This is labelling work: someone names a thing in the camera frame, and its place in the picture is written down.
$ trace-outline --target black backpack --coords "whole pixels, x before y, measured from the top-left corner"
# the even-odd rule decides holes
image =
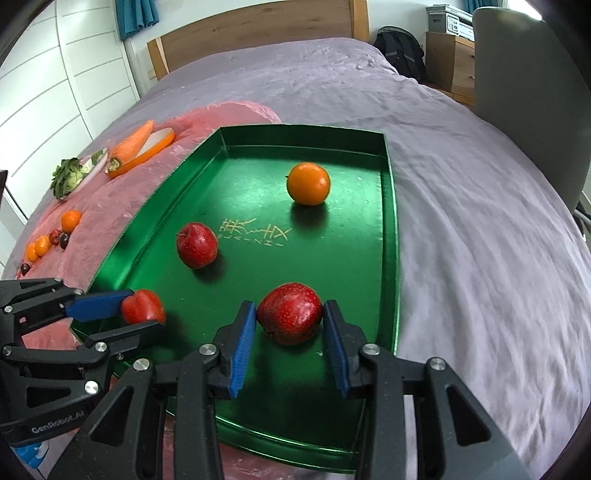
[[[418,81],[427,78],[423,57],[425,52],[410,32],[398,27],[382,27],[375,39],[376,47],[400,75]]]

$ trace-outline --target wooden nightstand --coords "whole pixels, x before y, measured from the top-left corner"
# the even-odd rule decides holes
[[[474,42],[427,32],[427,80],[465,105],[474,105]]]

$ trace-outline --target small orange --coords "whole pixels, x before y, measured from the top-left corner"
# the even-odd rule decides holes
[[[37,260],[39,260],[39,255],[37,255],[37,252],[35,252],[35,244],[29,244],[27,247],[27,260],[29,260],[31,263],[35,263]]]
[[[80,223],[82,214],[78,210],[68,210],[61,216],[61,229],[65,233],[72,233]]]
[[[41,235],[37,241],[35,242],[35,253],[42,257],[51,248],[51,242],[49,241],[49,237],[47,235]]]
[[[315,163],[298,163],[287,177],[287,193],[301,205],[320,205],[330,191],[330,177]]]

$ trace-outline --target orange plate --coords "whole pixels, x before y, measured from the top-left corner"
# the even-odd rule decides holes
[[[156,155],[156,153],[160,153],[173,141],[174,130],[172,128],[163,128],[162,130],[155,131],[148,137],[137,157],[135,157],[132,161],[127,162],[125,165],[122,165],[120,168],[117,168],[115,171],[106,172],[107,176],[110,179],[114,179],[119,175],[123,175],[133,167],[137,167],[138,165],[148,161],[150,158]]]

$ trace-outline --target curtain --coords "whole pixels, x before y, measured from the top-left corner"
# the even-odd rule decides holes
[[[154,0],[115,0],[119,38],[124,40],[160,20]]]
[[[499,0],[464,0],[466,3],[466,12],[471,14],[479,7],[501,7],[502,1]]]

